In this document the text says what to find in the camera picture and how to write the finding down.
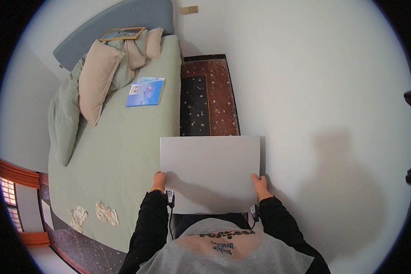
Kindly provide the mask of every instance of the crumpled paper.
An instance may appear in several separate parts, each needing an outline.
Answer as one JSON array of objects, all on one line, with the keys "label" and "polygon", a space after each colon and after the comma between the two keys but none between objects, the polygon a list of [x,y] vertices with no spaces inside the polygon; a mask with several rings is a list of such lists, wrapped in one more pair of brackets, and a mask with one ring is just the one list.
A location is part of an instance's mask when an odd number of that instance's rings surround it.
[{"label": "crumpled paper", "polygon": [[113,226],[119,225],[119,218],[115,209],[111,209],[102,201],[96,203],[96,215],[104,223],[110,222]]},{"label": "crumpled paper", "polygon": [[85,208],[78,205],[76,207],[76,210],[71,210],[71,217],[72,220],[70,221],[70,226],[79,233],[82,233],[82,224],[85,222],[85,220],[87,220],[88,212],[85,210]]}]

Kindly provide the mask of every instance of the right hand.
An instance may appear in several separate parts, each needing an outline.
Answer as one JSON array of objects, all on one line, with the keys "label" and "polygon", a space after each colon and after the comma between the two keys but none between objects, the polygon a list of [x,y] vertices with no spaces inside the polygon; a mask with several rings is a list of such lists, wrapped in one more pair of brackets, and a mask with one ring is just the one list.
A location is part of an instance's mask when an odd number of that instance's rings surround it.
[{"label": "right hand", "polygon": [[159,188],[162,189],[163,193],[164,193],[164,184],[166,182],[166,174],[164,172],[161,171],[157,171],[154,174],[154,183],[152,185],[153,188]]},{"label": "right hand", "polygon": [[251,174],[251,178],[253,180],[254,183],[254,189],[256,190],[257,193],[257,198],[260,201],[262,201],[263,199],[269,198],[269,197],[273,197],[273,195],[271,195],[271,193],[269,193],[268,189],[266,188],[266,177],[262,176],[262,177],[258,177],[256,174]]}]

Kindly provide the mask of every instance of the bracelet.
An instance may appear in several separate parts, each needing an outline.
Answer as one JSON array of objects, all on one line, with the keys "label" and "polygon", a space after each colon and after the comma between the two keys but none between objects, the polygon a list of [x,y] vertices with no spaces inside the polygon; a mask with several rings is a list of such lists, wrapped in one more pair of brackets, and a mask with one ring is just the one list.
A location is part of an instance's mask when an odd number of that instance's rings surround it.
[{"label": "bracelet", "polygon": [[154,190],[159,190],[159,191],[161,191],[161,193],[163,193],[164,194],[164,190],[163,189],[161,189],[161,188],[151,188],[151,190],[149,191],[149,192],[152,192],[152,191],[154,191]]}]

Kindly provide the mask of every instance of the green duvet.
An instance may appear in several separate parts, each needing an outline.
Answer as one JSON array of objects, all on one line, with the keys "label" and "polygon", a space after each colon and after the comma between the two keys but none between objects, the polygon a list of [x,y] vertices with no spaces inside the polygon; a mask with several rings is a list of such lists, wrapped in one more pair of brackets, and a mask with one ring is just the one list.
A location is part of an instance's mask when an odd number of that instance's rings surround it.
[{"label": "green duvet", "polygon": [[[53,212],[68,224],[71,210],[84,207],[88,219],[82,233],[123,252],[128,251],[143,197],[160,170],[160,137],[179,136],[180,47],[175,35],[164,36],[161,44],[161,57],[148,61],[135,76],[165,78],[158,106],[127,108],[127,85],[107,96],[97,126],[81,117],[67,166],[58,162],[52,147],[49,154]],[[119,226],[97,218],[98,201],[116,210]]]}]

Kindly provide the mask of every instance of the framed picture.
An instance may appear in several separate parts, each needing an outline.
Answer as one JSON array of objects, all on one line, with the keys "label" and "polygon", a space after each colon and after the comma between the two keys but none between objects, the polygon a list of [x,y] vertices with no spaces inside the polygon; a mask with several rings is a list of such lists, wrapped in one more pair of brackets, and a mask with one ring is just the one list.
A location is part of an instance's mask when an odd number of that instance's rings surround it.
[{"label": "framed picture", "polygon": [[145,30],[145,27],[139,28],[121,28],[112,29],[105,34],[99,41],[111,41],[111,40],[130,40],[137,39],[137,37]]}]

